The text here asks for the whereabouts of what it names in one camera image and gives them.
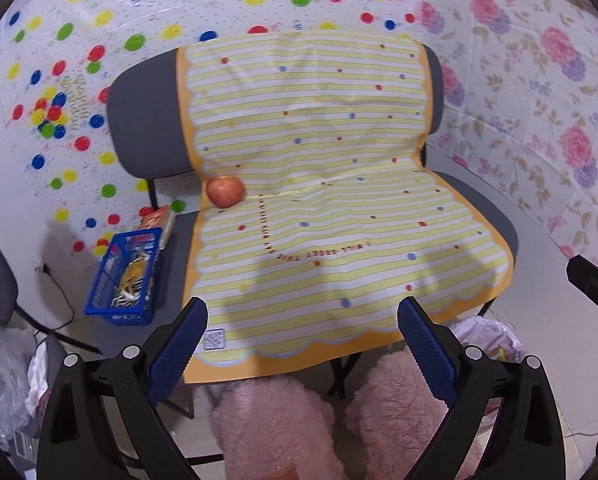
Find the blue basket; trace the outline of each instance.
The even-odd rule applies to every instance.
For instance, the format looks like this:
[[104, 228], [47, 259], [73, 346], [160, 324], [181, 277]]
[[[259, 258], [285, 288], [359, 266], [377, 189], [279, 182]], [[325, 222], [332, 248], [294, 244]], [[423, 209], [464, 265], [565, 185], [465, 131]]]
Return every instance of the blue basket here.
[[[160, 227], [118, 233], [112, 237], [90, 288], [84, 314], [102, 316], [115, 325], [146, 325], [152, 322], [160, 237]], [[121, 277], [139, 250], [150, 255], [140, 297], [134, 306], [112, 306]]]

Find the striped cloth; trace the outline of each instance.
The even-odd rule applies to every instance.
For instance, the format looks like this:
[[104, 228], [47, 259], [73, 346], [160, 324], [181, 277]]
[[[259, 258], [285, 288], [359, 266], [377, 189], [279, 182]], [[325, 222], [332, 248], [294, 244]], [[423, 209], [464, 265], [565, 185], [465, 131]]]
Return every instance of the striped cloth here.
[[202, 298], [210, 317], [187, 381], [394, 342], [403, 297], [439, 321], [509, 284], [500, 235], [418, 163], [431, 117], [421, 44], [257, 34], [181, 49], [177, 71], [195, 170], [248, 190], [224, 211], [202, 197], [186, 300]]

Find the apple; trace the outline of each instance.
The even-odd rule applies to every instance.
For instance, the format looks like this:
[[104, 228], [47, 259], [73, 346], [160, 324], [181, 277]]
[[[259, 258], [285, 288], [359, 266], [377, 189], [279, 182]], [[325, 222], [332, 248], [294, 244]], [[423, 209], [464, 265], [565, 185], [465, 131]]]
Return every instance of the apple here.
[[236, 176], [214, 176], [208, 180], [205, 193], [219, 209], [227, 209], [246, 197], [246, 187]]

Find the blue dot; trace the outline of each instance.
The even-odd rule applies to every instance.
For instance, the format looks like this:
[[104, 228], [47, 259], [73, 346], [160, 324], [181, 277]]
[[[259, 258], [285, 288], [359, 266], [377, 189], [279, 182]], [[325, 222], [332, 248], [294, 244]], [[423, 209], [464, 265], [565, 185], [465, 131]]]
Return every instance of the blue dot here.
[[55, 139], [63, 139], [65, 137], [65, 126], [62, 124], [57, 124], [54, 127], [54, 138]]
[[103, 118], [103, 115], [101, 114], [96, 114], [90, 117], [90, 126], [92, 126], [93, 128], [100, 128], [101, 126], [103, 126], [103, 123], [105, 122], [106, 120]]
[[202, 35], [199, 36], [199, 41], [214, 40], [217, 37], [217, 33], [213, 30], [206, 30]]
[[66, 97], [63, 92], [59, 92], [57, 95], [54, 96], [52, 99], [52, 106], [63, 106], [65, 104]]
[[45, 165], [45, 158], [43, 155], [35, 155], [32, 159], [32, 167], [40, 170]]

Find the tile floor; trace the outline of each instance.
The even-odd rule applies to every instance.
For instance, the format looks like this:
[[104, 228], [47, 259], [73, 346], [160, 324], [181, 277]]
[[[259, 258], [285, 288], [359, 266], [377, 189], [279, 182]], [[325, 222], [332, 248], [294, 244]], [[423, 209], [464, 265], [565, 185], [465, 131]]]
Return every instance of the tile floor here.
[[[518, 232], [520, 250], [512, 285], [492, 306], [489, 316], [510, 325], [528, 353], [541, 358], [553, 385], [562, 415], [563, 433], [598, 432], [598, 309], [568, 283], [566, 259], [556, 245], [507, 198], [475, 175], [454, 164], [437, 150], [429, 149], [428, 167], [460, 178], [483, 193], [505, 213]], [[475, 314], [476, 310], [467, 313]], [[76, 324], [75, 332], [86, 332]], [[350, 480], [364, 478], [364, 452], [360, 441], [343, 424], [342, 414], [351, 394], [361, 384], [365, 373], [386, 351], [381, 348], [364, 352], [346, 381], [348, 400], [326, 397], [332, 383], [329, 364], [322, 364], [293, 375], [307, 387], [328, 398], [334, 406], [338, 423], [334, 430], [335, 450], [346, 465]], [[220, 452], [208, 426], [208, 415], [221, 386], [186, 386], [178, 391], [178, 401], [194, 397], [196, 418], [188, 420], [160, 406], [166, 427], [186, 456]], [[127, 452], [131, 446], [122, 428], [114, 402], [108, 404], [119, 445]], [[576, 435], [566, 444], [567, 478], [578, 479], [594, 457], [597, 436]], [[224, 478], [223, 464], [195, 468], [202, 480]], [[146, 478], [142, 472], [133, 472]]]

